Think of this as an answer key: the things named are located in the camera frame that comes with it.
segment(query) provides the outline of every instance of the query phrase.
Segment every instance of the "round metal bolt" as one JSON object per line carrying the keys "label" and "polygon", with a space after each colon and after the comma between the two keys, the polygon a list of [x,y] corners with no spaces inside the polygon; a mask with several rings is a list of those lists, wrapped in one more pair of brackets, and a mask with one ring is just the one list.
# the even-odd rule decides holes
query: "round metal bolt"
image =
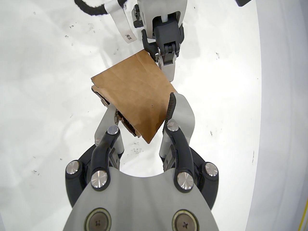
{"label": "round metal bolt", "polygon": [[85,231],[110,231],[111,216],[104,208],[96,208],[86,218]]}
{"label": "round metal bolt", "polygon": [[176,122],[169,122],[167,124],[167,128],[168,128],[168,130],[173,131],[173,132],[179,130],[179,126]]}
{"label": "round metal bolt", "polygon": [[213,163],[206,163],[205,171],[212,177],[215,177],[218,174],[218,168]]}
{"label": "round metal bolt", "polygon": [[104,170],[96,171],[91,177],[91,185],[94,188],[101,188],[106,184],[107,179],[108,175],[106,171]]}
{"label": "round metal bolt", "polygon": [[89,220],[89,231],[106,231],[108,224],[109,221],[106,214],[97,212]]}
{"label": "round metal bolt", "polygon": [[115,135],[115,134],[118,133],[118,131],[119,131],[119,127],[116,126],[116,125],[113,125],[113,126],[110,126],[110,127],[108,128],[107,133],[108,133],[109,135]]}
{"label": "round metal bolt", "polygon": [[73,160],[66,166],[66,173],[69,175],[75,174],[79,169],[79,162],[76,160]]}
{"label": "round metal bolt", "polygon": [[195,231],[195,223],[188,214],[180,214],[175,221],[176,231]]}
{"label": "round metal bolt", "polygon": [[177,182],[182,189],[189,190],[193,187],[193,177],[186,173],[181,172],[177,175]]}
{"label": "round metal bolt", "polygon": [[199,224],[197,218],[187,210],[177,211],[172,219],[173,231],[197,231]]}

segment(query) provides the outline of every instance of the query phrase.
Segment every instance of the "white surface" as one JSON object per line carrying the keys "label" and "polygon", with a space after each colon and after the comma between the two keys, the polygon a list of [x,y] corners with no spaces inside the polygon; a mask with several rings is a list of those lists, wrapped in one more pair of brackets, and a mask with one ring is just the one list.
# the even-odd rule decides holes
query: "white surface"
{"label": "white surface", "polygon": [[[190,145],[219,168],[212,212],[220,230],[244,230],[261,115],[255,2],[238,8],[233,0],[188,0],[184,31],[173,85],[196,116]],[[142,49],[134,32],[139,39],[125,43],[110,16],[90,17],[73,0],[0,0],[0,211],[7,230],[63,228],[71,210],[65,166],[94,143],[106,110],[90,78]],[[161,130],[147,145],[121,129],[121,170],[161,173]]]}
{"label": "white surface", "polygon": [[294,231],[308,197],[308,0],[256,1],[262,115],[246,230]]}

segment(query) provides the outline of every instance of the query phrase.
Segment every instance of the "white curved wall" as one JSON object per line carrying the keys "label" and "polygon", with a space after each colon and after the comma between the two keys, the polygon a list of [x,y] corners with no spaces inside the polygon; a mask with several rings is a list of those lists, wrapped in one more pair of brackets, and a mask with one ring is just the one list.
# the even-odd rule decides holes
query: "white curved wall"
{"label": "white curved wall", "polygon": [[308,0],[256,3],[261,132],[246,231],[293,231],[308,197]]}

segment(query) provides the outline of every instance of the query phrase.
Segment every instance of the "gray metal plate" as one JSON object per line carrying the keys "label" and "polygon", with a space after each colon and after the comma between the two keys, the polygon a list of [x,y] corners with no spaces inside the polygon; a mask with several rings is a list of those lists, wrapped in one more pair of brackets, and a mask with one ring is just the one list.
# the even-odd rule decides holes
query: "gray metal plate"
{"label": "gray metal plate", "polygon": [[110,168],[111,183],[102,192],[90,184],[76,202],[64,231],[84,231],[87,215],[105,208],[111,215],[111,231],[172,230],[174,214],[181,209],[192,212],[199,230],[218,231],[206,201],[195,186],[189,193],[179,192],[173,183],[174,169],[153,177],[133,177]]}

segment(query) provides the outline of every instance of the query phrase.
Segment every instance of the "white cable label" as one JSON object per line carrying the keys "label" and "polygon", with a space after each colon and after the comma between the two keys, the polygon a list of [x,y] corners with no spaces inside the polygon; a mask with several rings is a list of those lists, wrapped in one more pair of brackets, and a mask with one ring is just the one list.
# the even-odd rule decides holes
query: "white cable label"
{"label": "white cable label", "polygon": [[127,43],[131,43],[137,39],[129,26],[126,14],[119,5],[118,0],[111,0],[105,3],[105,10],[111,15],[121,36]]}
{"label": "white cable label", "polygon": [[137,39],[129,26],[126,14],[122,8],[111,12],[110,15],[112,16],[121,36],[127,43],[131,43]]}

